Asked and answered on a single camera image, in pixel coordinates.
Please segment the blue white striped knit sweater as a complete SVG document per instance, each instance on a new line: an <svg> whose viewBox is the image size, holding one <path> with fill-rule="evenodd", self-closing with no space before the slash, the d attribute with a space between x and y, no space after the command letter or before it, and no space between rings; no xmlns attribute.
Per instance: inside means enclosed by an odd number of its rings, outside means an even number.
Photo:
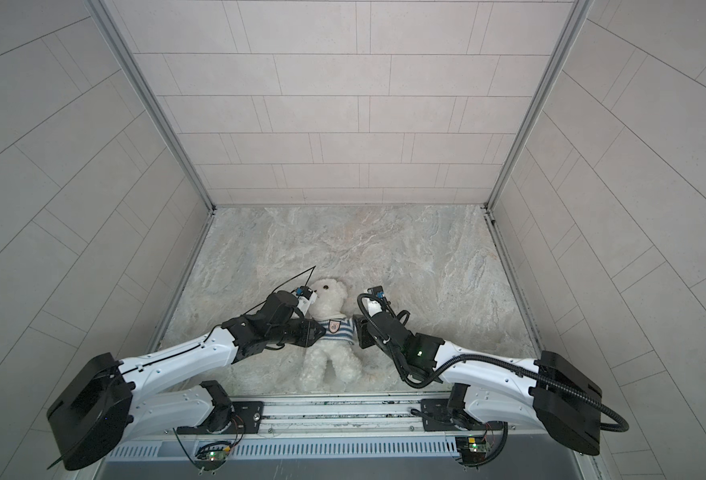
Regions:
<svg viewBox="0 0 706 480"><path fill-rule="evenodd" d="M351 317L317 320L317 322L326 328L326 335L321 338L321 341L344 342L349 345L357 343L355 324Z"/></svg>

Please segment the white plush teddy bear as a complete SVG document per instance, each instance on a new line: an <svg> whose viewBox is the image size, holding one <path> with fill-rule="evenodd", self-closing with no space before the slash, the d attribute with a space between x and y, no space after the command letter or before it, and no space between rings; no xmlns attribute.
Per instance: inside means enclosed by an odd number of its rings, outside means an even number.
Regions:
<svg viewBox="0 0 706 480"><path fill-rule="evenodd" d="M358 381L363 364L355 355L356 325L342 309L348 298L346 285L333 278L319 279L311 285L317 299L308 314L325 329L325 335L305 352L299 385L304 392L317 391L324 381L326 370L332 366L338 380L345 384Z"/></svg>

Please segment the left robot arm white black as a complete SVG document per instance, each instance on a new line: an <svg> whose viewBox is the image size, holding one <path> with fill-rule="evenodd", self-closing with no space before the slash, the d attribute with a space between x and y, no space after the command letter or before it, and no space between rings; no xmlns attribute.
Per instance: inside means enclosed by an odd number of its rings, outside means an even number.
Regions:
<svg viewBox="0 0 706 480"><path fill-rule="evenodd" d="M123 360L111 353L93 357L46 414L59 463L78 471L126 441L176 427L224 430L235 410L218 382L182 391L173 386L260 354L269 345L314 345L325 334L306 315L316 299L308 286L277 291L256 313L225 321L194 340Z"/></svg>

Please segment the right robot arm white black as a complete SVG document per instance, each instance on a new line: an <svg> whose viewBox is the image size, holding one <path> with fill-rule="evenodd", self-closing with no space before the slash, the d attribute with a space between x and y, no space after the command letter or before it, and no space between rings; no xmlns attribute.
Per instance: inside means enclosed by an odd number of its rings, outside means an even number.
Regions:
<svg viewBox="0 0 706 480"><path fill-rule="evenodd" d="M451 387L450 419L462 429L505 422L544 431L567 448L599 454L602 391L556 352L537 359L500 357L414 333L401 320L366 301L356 316L363 347L375 345L410 387L434 382Z"/></svg>

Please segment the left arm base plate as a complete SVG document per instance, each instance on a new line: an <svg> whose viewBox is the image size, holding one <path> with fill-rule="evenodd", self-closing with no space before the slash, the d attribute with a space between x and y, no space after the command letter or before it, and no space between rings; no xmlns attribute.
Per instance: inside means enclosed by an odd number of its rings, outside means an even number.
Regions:
<svg viewBox="0 0 706 480"><path fill-rule="evenodd" d="M178 427L181 435L256 434L265 404L262 401L236 401L229 406L217 405L202 424Z"/></svg>

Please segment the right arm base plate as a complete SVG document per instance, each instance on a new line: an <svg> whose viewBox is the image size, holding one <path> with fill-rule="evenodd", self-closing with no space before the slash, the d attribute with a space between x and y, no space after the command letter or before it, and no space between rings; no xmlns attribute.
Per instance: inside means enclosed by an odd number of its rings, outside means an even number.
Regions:
<svg viewBox="0 0 706 480"><path fill-rule="evenodd" d="M459 409L449 408L448 398L422 399L418 408L410 413L418 417L426 432L497 432L506 428L506 423L492 421L481 423Z"/></svg>

